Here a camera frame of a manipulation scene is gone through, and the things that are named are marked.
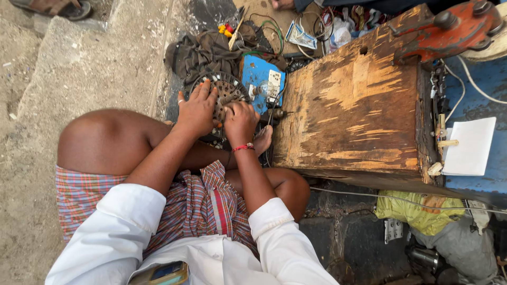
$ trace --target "white shirt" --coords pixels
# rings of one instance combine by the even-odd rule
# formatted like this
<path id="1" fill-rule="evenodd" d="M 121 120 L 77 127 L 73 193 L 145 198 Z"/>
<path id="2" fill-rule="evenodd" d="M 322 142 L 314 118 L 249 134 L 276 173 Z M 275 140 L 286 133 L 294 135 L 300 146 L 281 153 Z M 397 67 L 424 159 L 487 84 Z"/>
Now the white shirt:
<path id="1" fill-rule="evenodd" d="M 137 184 L 119 184 L 76 230 L 49 271 L 46 284 L 126 284 L 143 270 L 184 261 L 192 284 L 338 284 L 319 263 L 280 198 L 257 209 L 248 222 L 260 262 L 225 235 L 187 237 L 142 260 L 157 231 L 166 198 Z"/>

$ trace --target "dusty ground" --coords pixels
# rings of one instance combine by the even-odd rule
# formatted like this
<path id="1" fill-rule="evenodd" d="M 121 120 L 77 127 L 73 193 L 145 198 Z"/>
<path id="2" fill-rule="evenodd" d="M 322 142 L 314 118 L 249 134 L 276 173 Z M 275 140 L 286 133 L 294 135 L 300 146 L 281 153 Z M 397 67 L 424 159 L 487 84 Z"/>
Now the dusty ground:
<path id="1" fill-rule="evenodd" d="M 42 284 L 65 246 L 54 180 L 63 127 L 103 108 L 162 119 L 174 96 L 162 58 L 188 29 L 188 1 L 90 2 L 100 9 L 83 28 L 0 0 L 0 284 Z"/>

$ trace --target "person's foot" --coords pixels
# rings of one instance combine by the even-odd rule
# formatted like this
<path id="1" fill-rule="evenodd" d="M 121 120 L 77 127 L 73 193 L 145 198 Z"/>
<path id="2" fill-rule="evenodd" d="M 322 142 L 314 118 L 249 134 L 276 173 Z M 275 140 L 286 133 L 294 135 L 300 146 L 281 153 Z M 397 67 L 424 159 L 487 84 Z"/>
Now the person's foot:
<path id="1" fill-rule="evenodd" d="M 273 0 L 272 5 L 275 10 L 293 10 L 296 8 L 294 0 Z"/>
<path id="2" fill-rule="evenodd" d="M 174 127 L 173 121 L 164 121 L 164 124 L 166 124 L 170 127 L 169 131 L 172 130 L 172 128 Z"/>
<path id="3" fill-rule="evenodd" d="M 273 135 L 273 127 L 267 125 L 253 137 L 253 148 L 257 156 L 260 156 L 271 145 L 271 135 Z"/>

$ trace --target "red thread bracelet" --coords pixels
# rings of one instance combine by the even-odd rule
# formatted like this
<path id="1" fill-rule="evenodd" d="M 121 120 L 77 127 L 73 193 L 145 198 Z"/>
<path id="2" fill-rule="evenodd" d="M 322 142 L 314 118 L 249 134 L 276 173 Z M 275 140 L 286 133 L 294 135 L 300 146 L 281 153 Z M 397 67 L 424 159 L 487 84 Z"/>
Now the red thread bracelet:
<path id="1" fill-rule="evenodd" d="M 231 152 L 235 152 L 235 151 L 239 151 L 239 150 L 248 150 L 248 149 L 255 150 L 254 145 L 251 142 L 249 142 L 245 145 L 242 145 L 242 146 L 238 146 L 237 148 L 233 148 Z"/>

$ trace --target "dark cloth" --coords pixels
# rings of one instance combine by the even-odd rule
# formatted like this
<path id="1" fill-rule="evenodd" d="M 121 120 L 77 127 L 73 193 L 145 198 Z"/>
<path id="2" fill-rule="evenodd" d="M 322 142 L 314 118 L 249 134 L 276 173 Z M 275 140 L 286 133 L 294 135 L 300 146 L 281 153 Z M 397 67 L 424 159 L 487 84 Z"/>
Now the dark cloth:
<path id="1" fill-rule="evenodd" d="M 241 25 L 241 37 L 247 47 L 257 46 L 256 34 L 252 27 Z M 216 30 L 203 31 L 194 37 L 186 35 L 172 43 L 165 51 L 165 63 L 176 75 L 184 79 L 185 91 L 202 75 L 209 72 L 226 72 L 239 77 L 239 61 L 244 52 L 229 51 L 229 39 Z M 287 63 L 281 55 L 253 54 L 285 70 Z"/>
<path id="2" fill-rule="evenodd" d="M 441 2 L 442 0 L 324 0 L 324 6 L 361 5 L 367 9 L 375 9 L 385 14 L 394 15 L 398 12 L 408 10 L 422 3 L 429 5 Z M 303 12 L 313 0 L 294 0 L 296 11 Z"/>

